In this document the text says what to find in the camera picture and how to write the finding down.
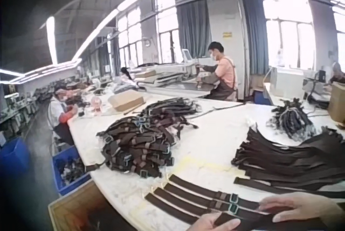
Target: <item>brown apron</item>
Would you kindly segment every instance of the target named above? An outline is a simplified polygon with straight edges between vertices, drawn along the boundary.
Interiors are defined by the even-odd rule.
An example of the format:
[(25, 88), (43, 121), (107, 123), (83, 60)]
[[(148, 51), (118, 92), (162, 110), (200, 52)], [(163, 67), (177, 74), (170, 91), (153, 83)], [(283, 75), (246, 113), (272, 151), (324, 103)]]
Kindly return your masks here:
[[(235, 65), (227, 59), (233, 67), (233, 85), (235, 86), (236, 83), (236, 73), (235, 73)], [(205, 96), (205, 99), (212, 99), (212, 100), (222, 100), (225, 101), (235, 89), (233, 87), (229, 87), (222, 79), (220, 79), (219, 85), (211, 90), (210, 94)]]

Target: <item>concrete floor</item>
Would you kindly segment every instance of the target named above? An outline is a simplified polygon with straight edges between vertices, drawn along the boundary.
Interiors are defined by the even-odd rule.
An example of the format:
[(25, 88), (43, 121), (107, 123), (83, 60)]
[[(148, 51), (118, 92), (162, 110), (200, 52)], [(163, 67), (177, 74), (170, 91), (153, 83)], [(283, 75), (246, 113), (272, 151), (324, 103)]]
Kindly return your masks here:
[[(7, 199), (4, 210), (11, 211), (5, 214), (21, 221), (22, 227), (25, 227), (22, 230), (53, 230), (47, 206), (58, 199), (59, 195), (52, 175), (52, 131), (48, 128), (46, 112), (47, 103), (37, 112), (25, 138), (30, 152), (29, 170), (16, 179), (1, 180), (4, 189), (1, 194)], [(0, 227), (3, 227), (4, 219), (2, 218)]]

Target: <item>cardboard box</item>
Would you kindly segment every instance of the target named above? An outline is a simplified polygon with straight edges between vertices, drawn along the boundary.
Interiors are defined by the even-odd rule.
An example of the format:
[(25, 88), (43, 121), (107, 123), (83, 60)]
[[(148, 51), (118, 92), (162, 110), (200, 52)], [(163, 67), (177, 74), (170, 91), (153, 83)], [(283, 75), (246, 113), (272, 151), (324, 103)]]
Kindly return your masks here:
[(345, 122), (345, 85), (333, 83), (328, 113), (333, 121)]
[(156, 71), (144, 71), (144, 72), (139, 72), (135, 74), (135, 78), (148, 78), (149, 76), (155, 76)]
[(54, 231), (80, 231), (91, 211), (104, 208), (106, 198), (93, 180), (48, 205)]
[(109, 97), (108, 102), (116, 111), (126, 111), (144, 103), (142, 94), (134, 90), (127, 90)]

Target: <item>window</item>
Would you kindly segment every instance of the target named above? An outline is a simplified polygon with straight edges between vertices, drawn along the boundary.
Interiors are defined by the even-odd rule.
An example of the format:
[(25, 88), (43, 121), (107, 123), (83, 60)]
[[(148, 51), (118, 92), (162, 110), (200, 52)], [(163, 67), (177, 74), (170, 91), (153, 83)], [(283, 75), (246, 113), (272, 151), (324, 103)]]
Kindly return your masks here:
[(338, 31), (338, 53), (341, 69), (345, 69), (345, 0), (330, 0), (334, 6), (335, 26)]
[(313, 69), (315, 35), (308, 0), (263, 0), (263, 4), (270, 66), (277, 65), (282, 49), (285, 66)]
[(140, 15), (140, 8), (136, 8), (118, 20), (121, 67), (143, 64)]
[(156, 1), (158, 11), (161, 11), (157, 15), (160, 63), (181, 63), (183, 57), (178, 36), (177, 9), (171, 8), (175, 6), (175, 0)]

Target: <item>ceiling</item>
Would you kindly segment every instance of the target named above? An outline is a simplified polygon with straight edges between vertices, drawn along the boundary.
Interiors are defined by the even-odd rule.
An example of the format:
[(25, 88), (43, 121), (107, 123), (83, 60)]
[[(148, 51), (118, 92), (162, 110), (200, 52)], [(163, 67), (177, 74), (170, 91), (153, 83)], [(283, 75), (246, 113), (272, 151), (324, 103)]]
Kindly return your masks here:
[[(0, 68), (26, 73), (52, 63), (45, 22), (55, 16), (58, 62), (72, 59), (121, 0), (1, 0)], [(105, 29), (102, 34), (111, 32)], [(1, 74), (2, 80), (13, 76)]]

